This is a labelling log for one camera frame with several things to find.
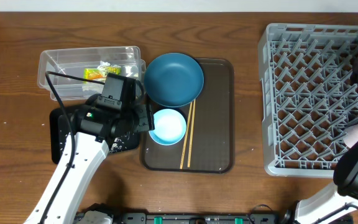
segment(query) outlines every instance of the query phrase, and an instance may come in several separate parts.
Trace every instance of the light blue bowl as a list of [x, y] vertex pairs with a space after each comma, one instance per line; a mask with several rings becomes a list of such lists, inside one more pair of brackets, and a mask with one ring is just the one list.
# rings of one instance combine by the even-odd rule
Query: light blue bowl
[[154, 114], [155, 129], [149, 131], [150, 137], [163, 146], [180, 141], [186, 134], [186, 121], [181, 113], [164, 109]]

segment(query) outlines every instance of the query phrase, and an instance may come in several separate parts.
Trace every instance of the wooden chopsticks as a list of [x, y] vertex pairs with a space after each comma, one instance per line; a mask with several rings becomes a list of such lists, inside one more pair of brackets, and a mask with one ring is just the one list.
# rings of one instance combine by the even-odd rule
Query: wooden chopsticks
[[189, 125], [190, 125], [190, 119], [191, 120], [191, 129], [190, 129], [190, 142], [189, 142], [189, 156], [187, 160], [187, 167], [190, 167], [190, 161], [191, 161], [191, 147], [193, 145], [193, 129], [194, 129], [194, 120], [195, 120], [195, 113], [196, 113], [196, 100], [190, 103], [189, 108], [189, 114], [187, 116], [187, 126], [186, 126], [186, 134], [185, 134], [185, 142], [183, 143], [183, 150], [181, 152], [181, 161], [180, 161], [180, 169], [183, 168], [183, 160], [185, 159], [185, 152], [186, 152], [186, 143], [187, 143], [187, 135], [189, 132]]

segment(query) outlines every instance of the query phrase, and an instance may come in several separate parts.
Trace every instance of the white wall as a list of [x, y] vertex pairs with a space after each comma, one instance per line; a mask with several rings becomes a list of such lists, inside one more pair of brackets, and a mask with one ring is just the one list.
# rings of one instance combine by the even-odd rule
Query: white wall
[[0, 11], [358, 12], [358, 0], [0, 0]]

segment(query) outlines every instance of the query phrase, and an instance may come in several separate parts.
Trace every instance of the green connector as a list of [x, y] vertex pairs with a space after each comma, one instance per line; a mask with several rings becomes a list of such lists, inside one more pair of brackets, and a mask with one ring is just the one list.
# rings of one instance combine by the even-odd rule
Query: green connector
[[234, 219], [234, 224], [242, 224], [243, 223], [243, 219], [242, 218], [235, 218]]
[[154, 224], [162, 224], [162, 217], [154, 217]]

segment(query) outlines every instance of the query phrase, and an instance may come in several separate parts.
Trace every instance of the yellow snack package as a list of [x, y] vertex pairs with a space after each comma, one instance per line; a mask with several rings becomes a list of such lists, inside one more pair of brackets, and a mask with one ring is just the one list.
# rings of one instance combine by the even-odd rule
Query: yellow snack package
[[84, 69], [84, 78], [89, 80], [94, 80], [97, 78], [104, 78], [101, 71], [97, 68], [86, 68]]

